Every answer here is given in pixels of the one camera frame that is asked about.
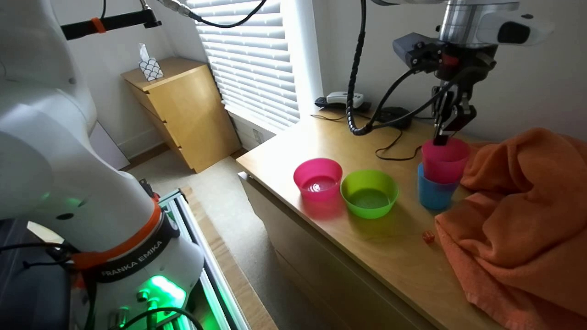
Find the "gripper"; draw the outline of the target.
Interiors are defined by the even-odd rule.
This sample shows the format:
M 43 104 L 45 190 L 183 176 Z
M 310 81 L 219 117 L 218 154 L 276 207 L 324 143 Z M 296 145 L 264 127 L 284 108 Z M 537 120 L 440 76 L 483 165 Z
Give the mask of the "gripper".
M 491 44 L 480 48 L 466 48 L 456 44 L 443 44 L 441 48 L 440 63 L 435 76 L 441 81 L 452 81 L 463 70 L 465 75 L 456 83 L 459 90 L 453 101 L 453 91 L 448 89 L 442 92 L 432 103 L 432 116 L 434 117 L 434 146 L 444 146 L 448 136 L 444 133 L 444 125 L 447 120 L 447 132 L 455 134 L 476 118 L 477 110 L 470 103 L 474 84 L 484 81 L 489 71 L 495 68 L 494 59 L 498 46 Z

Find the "pink plastic cup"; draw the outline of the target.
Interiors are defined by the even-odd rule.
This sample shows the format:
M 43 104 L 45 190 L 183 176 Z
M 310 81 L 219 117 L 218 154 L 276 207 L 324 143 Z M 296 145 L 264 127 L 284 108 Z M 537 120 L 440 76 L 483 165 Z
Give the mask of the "pink plastic cup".
M 439 184 L 459 182 L 470 151 L 469 144 L 457 138 L 449 138 L 445 145 L 428 140 L 422 146 L 424 177 Z

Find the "blue plastic cup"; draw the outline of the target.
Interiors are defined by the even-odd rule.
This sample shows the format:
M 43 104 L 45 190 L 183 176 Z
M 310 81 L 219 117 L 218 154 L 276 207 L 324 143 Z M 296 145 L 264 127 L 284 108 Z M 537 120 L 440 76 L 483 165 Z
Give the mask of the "blue plastic cup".
M 451 184 L 440 184 L 430 181 L 424 176 L 423 164 L 418 165 L 418 197 L 420 204 L 427 209 L 443 210 L 452 205 L 452 197 L 460 185 L 460 181 Z

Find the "green plastic bowl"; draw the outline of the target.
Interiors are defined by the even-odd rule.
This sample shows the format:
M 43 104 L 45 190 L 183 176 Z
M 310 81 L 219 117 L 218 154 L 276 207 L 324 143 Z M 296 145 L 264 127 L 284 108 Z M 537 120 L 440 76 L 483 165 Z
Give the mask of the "green plastic bowl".
M 342 180 L 340 194 L 352 215 L 379 219 L 390 213 L 400 190 L 396 180 L 382 171 L 358 170 Z

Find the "pink plastic bowl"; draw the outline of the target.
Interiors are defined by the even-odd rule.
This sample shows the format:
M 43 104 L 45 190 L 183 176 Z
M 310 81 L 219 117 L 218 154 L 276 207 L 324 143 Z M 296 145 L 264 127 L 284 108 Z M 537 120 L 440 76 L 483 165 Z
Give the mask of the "pink plastic bowl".
M 314 158 L 301 163 L 293 172 L 293 181 L 304 201 L 323 202 L 340 196 L 343 169 L 329 158 Z

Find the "small black device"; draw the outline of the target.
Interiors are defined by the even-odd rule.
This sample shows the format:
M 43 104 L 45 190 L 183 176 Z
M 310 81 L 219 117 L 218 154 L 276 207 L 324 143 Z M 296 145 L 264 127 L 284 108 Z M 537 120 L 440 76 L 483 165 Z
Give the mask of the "small black device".
M 402 108 L 402 107 L 383 107 L 379 114 L 376 117 L 377 123 L 385 123 L 388 121 L 393 121 L 391 125 L 388 127 L 394 127 L 399 130 L 408 129 L 412 124 L 412 117 L 406 117 L 399 121 L 399 118 L 403 117 L 404 115 L 408 114 L 409 111 Z

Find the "orange towel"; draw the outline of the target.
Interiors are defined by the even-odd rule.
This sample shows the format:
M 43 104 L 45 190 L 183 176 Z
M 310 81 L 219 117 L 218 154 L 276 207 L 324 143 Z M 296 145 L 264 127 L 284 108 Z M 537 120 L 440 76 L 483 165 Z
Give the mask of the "orange towel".
M 467 301 L 507 330 L 587 330 L 587 142 L 472 144 L 461 185 L 435 226 Z

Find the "wooden drawer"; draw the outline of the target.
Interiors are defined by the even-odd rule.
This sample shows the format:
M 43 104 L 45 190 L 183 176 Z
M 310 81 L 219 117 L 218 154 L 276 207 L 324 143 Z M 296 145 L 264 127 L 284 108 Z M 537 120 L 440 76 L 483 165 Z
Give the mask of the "wooden drawer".
M 283 273 L 341 330 L 437 330 L 253 177 L 238 174 Z
M 285 259 L 283 255 L 277 251 L 277 249 L 274 251 L 282 273 L 285 275 L 285 277 L 287 277 L 288 280 L 294 283 L 300 292 L 303 293 L 312 307 L 317 310 L 317 313 L 321 314 L 323 319 L 325 319 L 325 321 L 329 323 L 330 326 L 333 326 L 334 329 L 351 330 L 348 327 L 348 324 L 346 324 L 346 322 L 341 317 L 339 317 L 335 309 L 333 309 L 331 305 L 329 305 L 329 303 L 327 303 L 325 299 L 321 297 L 318 291 L 312 288 L 310 283 L 298 271 L 296 271 L 294 267 L 292 267 L 287 259 Z

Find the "window with white blinds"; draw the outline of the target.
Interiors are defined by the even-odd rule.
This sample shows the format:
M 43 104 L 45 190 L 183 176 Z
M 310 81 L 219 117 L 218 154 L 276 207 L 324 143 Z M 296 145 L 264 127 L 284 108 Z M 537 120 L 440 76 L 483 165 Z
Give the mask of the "window with white blinds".
M 230 115 L 279 133 L 317 112 L 321 95 L 310 0 L 187 0 Z

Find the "wooden dresser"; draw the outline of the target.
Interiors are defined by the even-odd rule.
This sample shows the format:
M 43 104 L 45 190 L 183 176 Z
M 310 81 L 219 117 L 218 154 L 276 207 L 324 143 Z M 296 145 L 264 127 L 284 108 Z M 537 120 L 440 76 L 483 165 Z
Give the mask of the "wooden dresser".
M 122 79 L 170 150 L 196 173 L 241 150 L 241 142 L 206 63 L 160 61 L 164 76 L 147 81 L 140 69 Z

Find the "patterned tissue box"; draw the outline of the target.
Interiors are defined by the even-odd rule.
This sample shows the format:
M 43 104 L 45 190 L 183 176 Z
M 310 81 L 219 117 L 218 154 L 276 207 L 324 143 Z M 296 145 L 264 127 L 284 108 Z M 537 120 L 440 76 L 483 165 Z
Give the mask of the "patterned tissue box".
M 148 82 L 155 81 L 164 77 L 164 73 L 160 67 L 159 62 L 155 58 L 150 57 L 145 44 L 138 44 L 139 50 L 139 68 L 142 71 L 145 79 Z

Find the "white board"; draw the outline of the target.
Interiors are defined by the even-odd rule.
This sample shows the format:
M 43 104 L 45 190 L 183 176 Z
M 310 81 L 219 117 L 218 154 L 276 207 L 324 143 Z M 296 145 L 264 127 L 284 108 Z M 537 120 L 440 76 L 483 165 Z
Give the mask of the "white board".
M 96 122 L 89 140 L 96 154 L 111 167 L 121 171 L 130 165 L 130 161 L 124 156 L 119 146 L 115 144 L 99 121 Z

